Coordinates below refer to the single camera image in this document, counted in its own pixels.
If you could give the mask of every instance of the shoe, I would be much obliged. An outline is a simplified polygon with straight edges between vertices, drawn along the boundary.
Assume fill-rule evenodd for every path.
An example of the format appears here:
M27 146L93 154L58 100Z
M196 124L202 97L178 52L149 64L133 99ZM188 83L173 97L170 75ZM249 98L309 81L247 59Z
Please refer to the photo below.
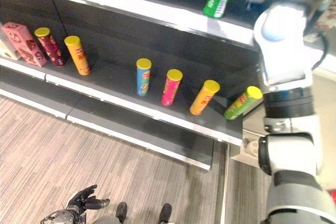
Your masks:
M158 224L160 224L161 222L168 223L171 213L172 213L172 206L168 203L164 204L160 212Z
M120 202L117 206L115 216L119 219L120 223L123 223L126 219L127 214L127 204L125 202Z

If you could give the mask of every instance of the pink cube box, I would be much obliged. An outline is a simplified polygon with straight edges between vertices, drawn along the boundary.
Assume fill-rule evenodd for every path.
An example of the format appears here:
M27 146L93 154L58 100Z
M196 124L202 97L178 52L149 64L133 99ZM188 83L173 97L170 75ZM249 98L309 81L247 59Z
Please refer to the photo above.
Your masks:
M8 22L2 30L27 63L42 67L47 62L26 26Z

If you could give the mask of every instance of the red pringles can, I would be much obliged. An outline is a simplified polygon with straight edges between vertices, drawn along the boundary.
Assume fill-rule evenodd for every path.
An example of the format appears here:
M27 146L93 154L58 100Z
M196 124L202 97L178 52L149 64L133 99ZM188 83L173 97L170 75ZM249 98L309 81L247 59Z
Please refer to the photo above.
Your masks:
M61 67L65 64L65 61L61 55L56 41L50 34L50 29L48 27L40 27L35 30L35 36L40 41L41 45L45 49L47 55L56 67Z
M166 83L164 85L162 104L170 106L173 104L177 89L180 85L183 74L177 69L171 69L167 72Z

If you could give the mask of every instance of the orange pringles can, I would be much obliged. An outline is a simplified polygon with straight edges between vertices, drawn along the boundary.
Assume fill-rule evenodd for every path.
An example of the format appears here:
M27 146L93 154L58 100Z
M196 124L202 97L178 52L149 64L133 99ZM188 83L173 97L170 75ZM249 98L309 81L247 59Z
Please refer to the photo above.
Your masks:
M220 88L221 87L218 82L213 80L206 80L195 101L191 105L190 112L193 115L200 115L215 93L220 90Z
M77 36L68 36L64 40L71 57L76 65L77 71L82 76L87 76L90 72L90 66L83 51L80 39Z

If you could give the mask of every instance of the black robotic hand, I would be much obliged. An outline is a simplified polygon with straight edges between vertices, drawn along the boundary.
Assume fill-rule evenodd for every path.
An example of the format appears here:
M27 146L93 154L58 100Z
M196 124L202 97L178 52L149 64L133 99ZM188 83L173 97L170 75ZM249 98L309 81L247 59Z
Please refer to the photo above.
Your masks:
M89 197L93 194L97 185L90 186L76 193L71 200L69 200L67 209L78 210L78 214L82 214L87 209L101 209L106 207L109 203L109 199L96 199L95 196Z

